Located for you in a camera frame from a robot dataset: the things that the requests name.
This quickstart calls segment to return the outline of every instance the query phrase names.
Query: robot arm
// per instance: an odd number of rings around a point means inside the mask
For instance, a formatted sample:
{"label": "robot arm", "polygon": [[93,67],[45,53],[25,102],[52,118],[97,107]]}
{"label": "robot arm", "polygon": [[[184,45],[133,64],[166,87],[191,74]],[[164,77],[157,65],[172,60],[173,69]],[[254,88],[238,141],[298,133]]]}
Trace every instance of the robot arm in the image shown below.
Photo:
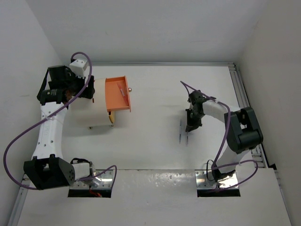
{"label": "robot arm", "polygon": [[[70,186],[75,180],[92,176],[92,163],[77,161],[74,163],[63,160],[61,141],[63,121],[68,111],[64,108],[56,115],[48,115],[64,106],[72,96],[76,95],[85,85],[84,71],[86,60],[76,60],[70,67],[64,65],[48,68],[51,77],[50,89],[45,90],[47,74],[37,96],[41,103],[41,117],[47,118],[40,127],[39,139],[31,161],[24,162],[24,172],[37,189],[43,190],[61,186]],[[93,97],[95,92],[94,77],[80,97]]]}
{"label": "robot arm", "polygon": [[[200,91],[193,91],[189,95],[190,108],[187,112],[186,132],[202,126],[201,119],[210,115],[227,124],[228,110],[226,107],[210,100],[202,95]],[[222,156],[217,160],[216,167],[240,162],[241,159],[263,141],[254,110],[250,107],[230,107],[230,127],[227,135],[227,147]],[[227,175],[233,174],[236,165],[214,169],[212,175],[217,181]]]}

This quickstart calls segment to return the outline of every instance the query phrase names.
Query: purple cable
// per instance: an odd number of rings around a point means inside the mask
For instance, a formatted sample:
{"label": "purple cable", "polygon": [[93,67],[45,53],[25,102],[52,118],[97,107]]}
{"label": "purple cable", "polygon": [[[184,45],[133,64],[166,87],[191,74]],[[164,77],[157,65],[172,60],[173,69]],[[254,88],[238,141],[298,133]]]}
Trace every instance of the purple cable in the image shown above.
{"label": "purple cable", "polygon": [[[192,89],[193,91],[199,91],[199,90],[197,90],[197,89],[191,87],[190,85],[186,84],[186,83],[183,82],[183,81],[180,81],[180,82],[181,82],[181,83],[184,85],[184,87],[186,88],[186,90],[187,90],[187,92],[188,92],[188,95],[190,94],[188,88]],[[208,99],[210,99],[210,100],[216,102],[215,99],[213,99],[212,97],[206,95],[205,93],[202,93],[202,95],[205,96],[206,98],[208,98]],[[217,103],[220,104],[220,105],[222,105],[222,106],[225,106],[225,107],[227,108],[227,110],[228,110],[228,118],[227,118],[227,125],[226,125],[225,134],[224,134],[224,137],[223,137],[223,139],[222,139],[222,143],[221,143],[220,149],[218,150],[217,155],[216,155],[216,157],[215,157],[215,159],[214,159],[214,161],[213,161],[213,163],[212,163],[212,165],[211,165],[211,170],[217,170],[217,169],[220,169],[220,168],[223,168],[223,167],[227,167],[227,166],[236,166],[236,165],[239,164],[239,162],[235,162],[235,163],[225,164],[225,165],[221,165],[221,166],[216,166],[216,162],[217,162],[218,158],[220,157],[220,155],[221,155],[221,153],[222,153],[222,148],[224,147],[225,142],[226,142],[226,140],[227,140],[227,135],[228,135],[229,128],[230,128],[230,113],[231,113],[231,110],[230,110],[230,108],[229,108],[228,105],[226,105],[226,104],[224,104],[223,102],[220,102],[220,101],[218,101]],[[256,172],[257,172],[257,170],[258,170],[258,163],[257,163],[255,160],[253,160],[253,159],[252,159],[252,160],[241,161],[240,163],[245,163],[245,162],[254,162],[254,163],[255,163],[256,167],[255,167],[255,171],[254,171],[254,173],[253,173],[252,175],[250,175],[248,178],[246,178],[246,179],[244,179],[244,180],[238,182],[238,183],[235,184],[235,185],[229,186],[229,187],[227,187],[227,188],[222,188],[222,189],[213,189],[212,192],[219,192],[219,191],[221,191],[221,190],[227,190],[227,189],[229,189],[229,188],[236,187],[236,186],[238,186],[238,185],[240,185],[240,184],[246,182],[246,181],[249,180],[250,178],[252,178],[252,177],[256,174]]]}
{"label": "purple cable", "polygon": [[111,186],[111,190],[112,190],[112,189],[113,189],[113,186],[114,186],[114,183],[115,183],[116,175],[117,175],[117,166],[116,166],[116,165],[110,166],[109,168],[107,168],[107,169],[105,169],[104,171],[102,171],[102,172],[96,174],[95,176],[87,177],[87,178],[80,178],[80,179],[78,179],[78,181],[92,180],[92,179],[94,179],[94,178],[96,178],[96,177],[99,177],[100,175],[104,174],[106,171],[112,169],[113,167],[115,168],[115,175],[114,175],[114,179],[113,179],[112,186]]}
{"label": "purple cable", "polygon": [[[81,55],[84,55],[88,62],[89,62],[89,65],[90,65],[90,70],[89,70],[89,75],[88,75],[88,79],[84,85],[84,87],[78,92],[77,95],[75,95],[74,98],[72,98],[70,101],[68,101],[64,106],[60,107],[59,109],[57,109],[55,112],[53,112],[52,114],[50,114],[47,118],[51,118],[52,116],[54,116],[55,114],[59,113],[61,110],[63,110],[64,108],[68,107],[73,101],[75,101],[76,98],[78,98],[82,92],[85,90],[85,88],[88,86],[89,84],[89,81],[91,79],[91,76],[92,76],[92,62],[91,62],[91,59],[89,58],[89,56],[83,52],[76,52],[74,53],[71,58],[73,58],[75,55],[77,54],[81,54]],[[16,136],[16,138],[14,138],[10,143],[9,145],[6,147],[5,151],[4,151],[4,154],[3,154],[3,165],[4,165],[4,169],[7,173],[7,175],[9,176],[9,178],[14,182],[16,183],[17,185],[19,185],[20,187],[24,187],[24,188],[27,188],[27,189],[30,189],[30,190],[37,190],[37,188],[35,187],[29,187],[29,186],[26,186],[26,185],[23,185],[21,184],[20,182],[18,182],[9,172],[8,170],[8,166],[7,166],[7,162],[6,162],[6,157],[7,157],[7,154],[8,154],[8,150],[9,148],[12,146],[13,143],[15,143],[15,141],[17,141],[21,136],[23,136],[24,134],[28,133],[30,130],[32,130],[33,128],[36,128],[37,126],[43,124],[44,122],[47,121],[47,118],[44,118],[42,119],[41,121],[39,121],[38,123],[34,124],[33,126],[29,127],[28,129],[24,130],[22,133],[20,133],[18,136]]]}

